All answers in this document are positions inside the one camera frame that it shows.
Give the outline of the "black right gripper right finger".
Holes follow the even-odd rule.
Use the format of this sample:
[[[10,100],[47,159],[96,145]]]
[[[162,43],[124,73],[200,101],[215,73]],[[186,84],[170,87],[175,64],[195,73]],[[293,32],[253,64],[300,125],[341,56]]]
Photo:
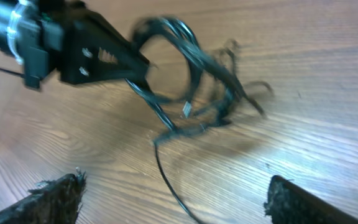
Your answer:
[[[273,224],[358,224],[358,218],[280,175],[270,179],[264,209]]]

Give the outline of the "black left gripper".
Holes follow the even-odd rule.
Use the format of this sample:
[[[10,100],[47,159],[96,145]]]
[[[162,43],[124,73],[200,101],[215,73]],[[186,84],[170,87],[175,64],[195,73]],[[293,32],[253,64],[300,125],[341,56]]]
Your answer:
[[[149,60],[102,15],[71,10],[72,3],[0,1],[0,51],[24,69],[0,71],[21,77],[27,88],[35,90],[53,70],[71,85],[144,78]]]

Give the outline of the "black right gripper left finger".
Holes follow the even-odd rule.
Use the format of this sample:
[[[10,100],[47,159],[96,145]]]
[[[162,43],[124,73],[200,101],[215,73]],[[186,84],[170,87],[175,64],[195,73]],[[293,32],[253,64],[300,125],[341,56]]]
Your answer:
[[[76,168],[0,211],[0,224],[75,224],[86,192],[86,172]]]

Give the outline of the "black USB-C cable silver plug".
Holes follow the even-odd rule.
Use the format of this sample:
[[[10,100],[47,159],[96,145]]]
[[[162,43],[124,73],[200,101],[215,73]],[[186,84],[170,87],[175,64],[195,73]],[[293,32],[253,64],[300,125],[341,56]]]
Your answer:
[[[247,95],[241,85],[236,72],[230,72],[223,65],[219,64],[214,58],[203,51],[198,40],[189,26],[183,21],[168,16],[147,17],[141,19],[134,27],[131,36],[131,47],[135,52],[140,52],[141,48],[148,40],[161,36],[170,42],[181,53],[188,65],[190,72],[190,85],[183,96],[177,99],[167,98],[156,95],[149,87],[145,78],[140,80],[127,79],[127,84],[155,111],[161,122],[171,131],[176,131],[178,127],[164,112],[161,104],[184,102],[183,113],[188,118],[198,116],[201,113],[216,108],[218,113],[212,126],[223,126],[227,124],[225,118],[229,115],[230,107],[235,101],[247,100],[260,115],[265,116],[265,111],[253,98]],[[214,79],[219,80],[224,85],[224,97],[208,104],[198,111],[192,112],[191,103],[200,85],[203,72],[208,72]]]

